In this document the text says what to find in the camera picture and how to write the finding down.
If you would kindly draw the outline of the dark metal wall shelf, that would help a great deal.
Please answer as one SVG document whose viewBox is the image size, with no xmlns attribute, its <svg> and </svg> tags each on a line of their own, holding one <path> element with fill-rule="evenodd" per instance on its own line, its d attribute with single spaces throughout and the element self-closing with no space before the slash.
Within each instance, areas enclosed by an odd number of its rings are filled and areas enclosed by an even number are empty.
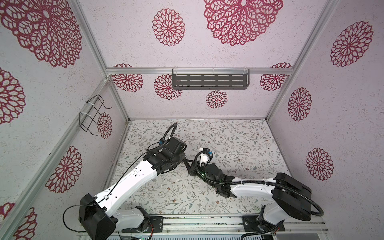
<svg viewBox="0 0 384 240">
<path fill-rule="evenodd" d="M 250 85 L 248 69 L 179 71 L 172 69 L 172 88 L 175 90 L 245 90 Z"/>
</svg>

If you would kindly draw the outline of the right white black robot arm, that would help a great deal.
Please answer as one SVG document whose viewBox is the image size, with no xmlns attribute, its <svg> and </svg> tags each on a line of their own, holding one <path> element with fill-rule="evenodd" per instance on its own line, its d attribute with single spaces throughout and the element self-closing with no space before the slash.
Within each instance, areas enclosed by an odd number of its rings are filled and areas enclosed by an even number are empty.
<svg viewBox="0 0 384 240">
<path fill-rule="evenodd" d="M 243 217 L 244 224 L 253 227 L 257 233 L 269 233 L 283 226 L 288 218 L 308 222 L 314 215 L 309 187 L 285 173 L 277 173 L 267 180 L 242 180 L 225 175 L 215 164 L 200 161 L 184 161 L 190 176 L 199 177 L 216 189 L 224 198 L 261 197 L 272 203 L 262 206 L 258 216 Z"/>
</svg>

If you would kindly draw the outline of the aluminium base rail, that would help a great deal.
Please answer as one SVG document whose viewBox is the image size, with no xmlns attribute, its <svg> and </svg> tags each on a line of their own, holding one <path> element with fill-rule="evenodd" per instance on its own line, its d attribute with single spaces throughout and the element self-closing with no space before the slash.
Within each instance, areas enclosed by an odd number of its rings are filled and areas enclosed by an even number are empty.
<svg viewBox="0 0 384 240">
<path fill-rule="evenodd" d="M 144 220 L 144 228 L 134 229 L 127 221 L 119 220 L 115 232 L 154 233 L 158 235 L 242 235 L 259 231 L 258 215 L 151 215 Z M 314 235 L 317 240 L 330 240 L 328 228 L 322 217 L 310 221 L 286 219 L 273 232 L 283 235 Z"/>
</svg>

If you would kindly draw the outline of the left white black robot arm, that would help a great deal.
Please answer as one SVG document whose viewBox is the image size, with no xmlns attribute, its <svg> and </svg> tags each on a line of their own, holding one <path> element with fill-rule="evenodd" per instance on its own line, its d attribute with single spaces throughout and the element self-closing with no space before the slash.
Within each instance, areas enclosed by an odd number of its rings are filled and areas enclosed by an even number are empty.
<svg viewBox="0 0 384 240">
<path fill-rule="evenodd" d="M 171 137 L 164 146 L 148 151 L 143 160 L 116 184 L 80 200 L 79 222 L 92 240 L 106 240 L 113 232 L 150 227 L 150 215 L 142 207 L 120 211 L 129 197 L 158 175 L 176 168 L 186 159 L 187 145 Z"/>
</svg>

